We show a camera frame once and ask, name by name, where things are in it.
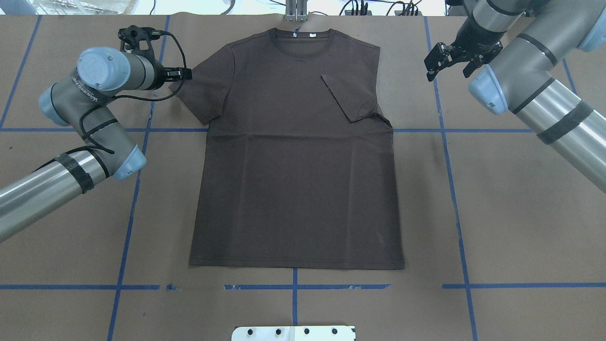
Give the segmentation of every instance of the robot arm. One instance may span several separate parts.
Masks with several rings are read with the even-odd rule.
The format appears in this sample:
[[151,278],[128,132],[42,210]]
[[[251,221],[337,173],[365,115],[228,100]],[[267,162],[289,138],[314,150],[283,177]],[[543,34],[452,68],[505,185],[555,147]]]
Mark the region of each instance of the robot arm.
[[[106,105],[120,97],[141,99],[116,96],[122,90],[154,90],[167,81],[191,79],[186,65],[170,68],[155,60],[151,40],[162,35],[172,36],[151,27],[121,29],[120,51],[109,47],[85,50],[77,68],[42,94],[43,114],[60,126],[72,126],[86,146],[58,155],[0,190],[0,242],[106,178],[123,180],[145,166],[145,156]],[[148,49],[141,50],[141,41]],[[142,100],[161,101],[175,93]]]
[[439,70],[457,61],[451,60],[454,57],[444,59],[448,49],[471,58],[465,76],[473,72],[471,68],[487,62],[472,80],[471,94],[497,115],[506,110],[513,112],[542,142],[606,192],[606,119],[549,74],[572,50],[589,52],[606,40],[606,0],[575,2],[574,15],[570,13],[570,1],[547,1],[533,23],[500,54],[492,55],[498,47],[486,52],[493,40],[505,33],[491,35],[490,31],[508,29],[517,19],[515,15],[533,4],[480,0],[453,46],[436,46],[425,59],[428,79],[433,80]]

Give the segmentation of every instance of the shirt sleeve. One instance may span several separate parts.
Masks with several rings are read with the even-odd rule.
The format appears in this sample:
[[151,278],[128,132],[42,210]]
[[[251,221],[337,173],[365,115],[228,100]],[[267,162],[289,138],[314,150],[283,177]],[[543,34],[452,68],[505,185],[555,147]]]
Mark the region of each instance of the shirt sleeve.
[[348,74],[321,75],[349,122],[354,123],[372,115],[378,115],[387,121],[377,101],[378,67],[379,48],[376,48],[371,51],[363,69]]
[[[229,46],[224,46],[192,71],[177,97],[202,122],[208,124],[219,117],[233,81],[235,59]],[[170,85],[176,90],[179,82]]]

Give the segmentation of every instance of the dark t-shirt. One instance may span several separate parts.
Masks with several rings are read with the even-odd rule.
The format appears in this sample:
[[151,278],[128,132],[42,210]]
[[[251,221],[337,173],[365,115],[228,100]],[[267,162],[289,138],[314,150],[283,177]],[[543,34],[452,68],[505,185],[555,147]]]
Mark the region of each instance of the dark t-shirt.
[[210,123],[190,264],[402,269],[379,47],[293,35],[226,45],[178,93]]

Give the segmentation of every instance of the light blue cap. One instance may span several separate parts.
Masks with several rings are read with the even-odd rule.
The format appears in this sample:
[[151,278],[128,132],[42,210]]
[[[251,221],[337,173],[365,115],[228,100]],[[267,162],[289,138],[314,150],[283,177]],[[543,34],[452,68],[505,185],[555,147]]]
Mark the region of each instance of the light blue cap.
[[132,173],[143,168],[146,163],[147,159],[145,158],[145,155],[139,150],[139,146],[135,146],[120,168],[114,173],[113,177],[118,181],[122,181],[128,178]]
[[46,89],[44,93],[42,93],[42,96],[38,98],[38,106],[40,107],[40,110],[42,111],[44,116],[48,117],[55,124],[58,124],[62,127],[67,127],[70,124],[68,122],[65,122],[59,116],[57,110],[55,110],[55,106],[53,105],[53,100],[51,98],[51,91],[53,90],[53,86],[55,85],[51,85],[48,89]]
[[606,41],[606,8],[602,11],[598,21],[591,31],[589,31],[585,40],[579,45],[579,49],[585,52],[591,52],[602,45],[604,41]]
[[507,111],[505,94],[490,65],[486,65],[471,81],[469,92],[493,114],[500,115]]
[[91,47],[80,54],[78,75],[91,88],[116,90],[130,77],[130,63],[122,52],[111,47]]

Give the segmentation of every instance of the white bracket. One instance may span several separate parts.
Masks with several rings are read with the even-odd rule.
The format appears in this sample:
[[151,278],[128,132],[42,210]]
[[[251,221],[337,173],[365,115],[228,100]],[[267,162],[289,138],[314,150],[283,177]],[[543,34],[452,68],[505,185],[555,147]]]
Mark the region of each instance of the white bracket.
[[238,327],[231,341],[356,341],[354,326]]
[[307,0],[286,0],[286,21],[307,21]]

